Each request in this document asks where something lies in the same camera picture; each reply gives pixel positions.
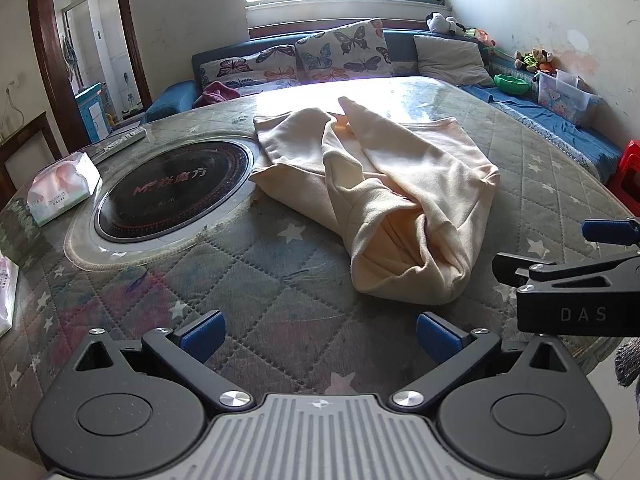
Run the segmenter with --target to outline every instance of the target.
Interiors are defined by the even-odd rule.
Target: metal screw
[[[251,396],[246,392],[230,390],[220,395],[220,402],[225,406],[239,408],[240,406],[245,406],[246,404],[251,402]]]
[[[403,390],[402,392],[394,393],[391,398],[398,406],[418,406],[424,402],[424,395],[420,392],[414,392],[413,390]]]

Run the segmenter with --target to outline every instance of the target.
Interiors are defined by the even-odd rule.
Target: red stool
[[[640,216],[640,140],[629,142],[607,187],[634,216]]]

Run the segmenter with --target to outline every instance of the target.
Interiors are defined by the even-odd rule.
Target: blue cabinet
[[[80,116],[91,142],[98,142],[111,133],[100,99],[101,90],[101,83],[95,83],[76,95]]]

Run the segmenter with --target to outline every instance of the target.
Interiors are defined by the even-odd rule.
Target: doorway
[[[28,0],[44,86],[69,151],[151,104],[129,0]]]

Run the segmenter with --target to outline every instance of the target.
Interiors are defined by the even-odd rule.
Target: logo
[[[333,403],[329,402],[328,400],[318,399],[318,400],[314,400],[313,402],[310,402],[309,404],[311,404],[313,407],[317,408],[318,410],[322,410],[323,408],[326,408],[329,404],[333,404]]]
[[[593,321],[600,321],[600,322],[606,321],[607,307],[599,306],[598,308],[595,309],[595,312],[593,311],[593,309],[587,309],[586,307],[582,307],[580,309],[580,314],[578,314],[577,316],[577,320],[575,319],[575,316],[574,316],[575,314],[577,314],[577,312],[574,312],[571,308],[566,306],[562,307],[560,309],[560,322],[589,323]]]
[[[207,168],[198,168],[197,170],[193,170],[193,176],[191,176],[191,171],[183,171],[175,176],[164,176],[158,182],[157,180],[152,180],[151,182],[147,182],[144,186],[138,187],[133,190],[133,196],[136,196],[138,193],[146,193],[153,189],[153,187],[158,184],[156,189],[159,187],[172,186],[173,184],[177,184],[178,182],[184,182],[186,180],[193,180],[199,176],[205,176],[207,174]]]

